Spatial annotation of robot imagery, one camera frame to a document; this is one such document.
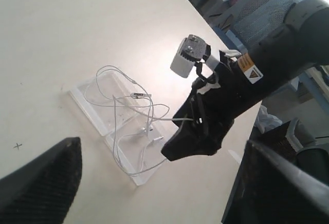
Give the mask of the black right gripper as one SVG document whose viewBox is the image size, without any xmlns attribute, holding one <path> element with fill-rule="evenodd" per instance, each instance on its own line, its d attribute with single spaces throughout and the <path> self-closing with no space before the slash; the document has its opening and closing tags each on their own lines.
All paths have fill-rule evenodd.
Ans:
<svg viewBox="0 0 329 224">
<path fill-rule="evenodd" d="M 216 154 L 235 118 L 262 99 L 260 49 L 249 50 L 235 61 L 211 49 L 210 56 L 194 68 L 198 77 L 174 115 L 179 129 L 161 149 L 169 161 Z"/>
</svg>

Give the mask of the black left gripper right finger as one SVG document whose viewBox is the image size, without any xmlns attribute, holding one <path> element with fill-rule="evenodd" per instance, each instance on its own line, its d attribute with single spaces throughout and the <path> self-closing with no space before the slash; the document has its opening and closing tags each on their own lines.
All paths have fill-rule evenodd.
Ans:
<svg viewBox="0 0 329 224">
<path fill-rule="evenodd" d="M 289 161 L 248 140 L 222 223 L 328 223 L 328 149 L 304 148 Z"/>
</svg>

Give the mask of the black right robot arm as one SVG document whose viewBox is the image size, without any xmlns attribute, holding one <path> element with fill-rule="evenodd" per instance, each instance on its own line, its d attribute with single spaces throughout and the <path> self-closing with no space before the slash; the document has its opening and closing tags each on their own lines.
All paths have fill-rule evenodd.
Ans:
<svg viewBox="0 0 329 224">
<path fill-rule="evenodd" d="M 236 117 L 315 65 L 328 64 L 328 0 L 292 5 L 277 29 L 246 53 L 222 51 L 202 38 L 184 38 L 171 70 L 197 79 L 173 116 L 177 132 L 161 153 L 169 161 L 212 156 Z"/>
</svg>

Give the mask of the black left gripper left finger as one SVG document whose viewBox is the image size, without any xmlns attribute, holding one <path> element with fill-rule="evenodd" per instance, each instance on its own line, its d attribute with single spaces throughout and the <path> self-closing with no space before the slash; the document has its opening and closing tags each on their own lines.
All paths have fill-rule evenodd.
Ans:
<svg viewBox="0 0 329 224">
<path fill-rule="evenodd" d="M 81 178 L 81 139 L 65 138 L 1 178 L 1 223 L 63 223 Z"/>
</svg>

